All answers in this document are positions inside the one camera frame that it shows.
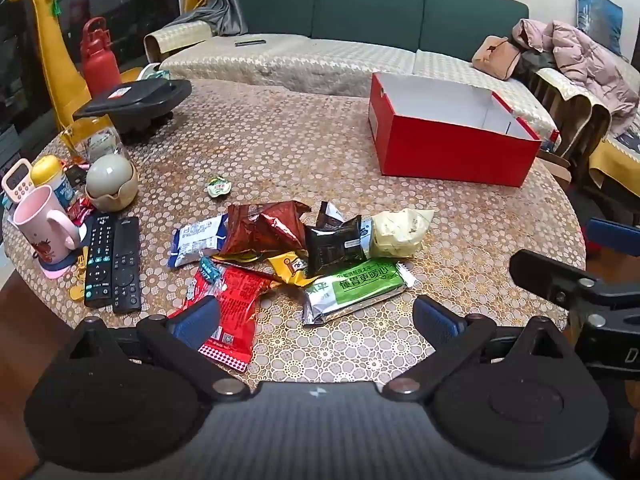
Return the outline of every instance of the pink jacket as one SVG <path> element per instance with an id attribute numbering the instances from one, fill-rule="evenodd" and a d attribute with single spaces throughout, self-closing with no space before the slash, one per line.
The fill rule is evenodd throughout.
<path id="1" fill-rule="evenodd" d="M 614 54 L 584 32 L 563 22 L 545 25 L 536 20 L 520 20 L 512 35 L 524 48 L 553 52 L 560 72 L 607 106 L 613 133 L 623 133 L 633 122 L 638 94 L 622 79 Z"/>

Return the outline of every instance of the round table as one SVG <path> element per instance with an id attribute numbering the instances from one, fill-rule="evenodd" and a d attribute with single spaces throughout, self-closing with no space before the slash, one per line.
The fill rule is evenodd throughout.
<path id="1" fill-rule="evenodd" d="M 558 326 L 561 309 L 517 288 L 509 257 L 520 248 L 584 268 L 585 249 L 564 192 L 536 161 L 519 189 L 380 174 L 367 123 L 366 99 L 302 94 L 216 80 L 193 82 L 193 94 L 144 144 L 129 147 L 140 192 L 126 214 L 141 221 L 142 313 L 115 316 L 75 303 L 68 289 L 75 268 L 57 281 L 44 277 L 32 249 L 6 220 L 6 252 L 36 295 L 67 324 L 89 314 L 108 326 L 133 326 L 149 314 L 170 314 L 182 303 L 196 265 L 166 266 L 175 228 L 226 211 L 228 204 L 299 200 L 313 208 L 334 202 L 345 218 L 405 207 L 436 208 L 422 249 L 408 261 L 411 290 L 318 328 L 301 324 L 302 308 L 284 293 L 263 296 L 254 358 L 239 375 L 260 380 L 386 383 L 433 349 L 415 331 L 417 294 L 429 294 L 458 314 L 481 312 L 503 325 L 543 314 Z M 54 140 L 44 153 L 68 158 Z M 209 179 L 233 183 L 212 200 Z"/>

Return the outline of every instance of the sofa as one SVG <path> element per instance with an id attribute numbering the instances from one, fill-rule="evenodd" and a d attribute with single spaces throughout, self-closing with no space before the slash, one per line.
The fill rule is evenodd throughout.
<path id="1" fill-rule="evenodd" d="M 249 34 L 212 37 L 203 22 L 145 38 L 150 62 L 178 78 L 280 85 L 300 92 L 368 97 L 371 74 L 415 74 L 498 92 L 543 139 L 555 137 L 547 110 L 519 81 L 475 70 L 488 35 L 510 36 L 529 16 L 514 0 L 239 0 Z M 236 46 L 238 41 L 264 40 Z"/>

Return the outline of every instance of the yellow lid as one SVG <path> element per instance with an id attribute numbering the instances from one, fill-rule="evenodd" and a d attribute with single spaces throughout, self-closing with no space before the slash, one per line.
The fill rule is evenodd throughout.
<path id="1" fill-rule="evenodd" d="M 45 155 L 31 168 L 31 180 L 34 186 L 42 186 L 62 171 L 62 162 L 55 155 Z"/>

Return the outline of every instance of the red box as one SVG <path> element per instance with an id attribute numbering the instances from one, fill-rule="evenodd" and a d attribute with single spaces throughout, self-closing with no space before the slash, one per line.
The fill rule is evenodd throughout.
<path id="1" fill-rule="evenodd" d="M 415 75 L 373 75 L 369 123 L 384 175 L 519 187 L 540 148 L 495 92 Z"/>

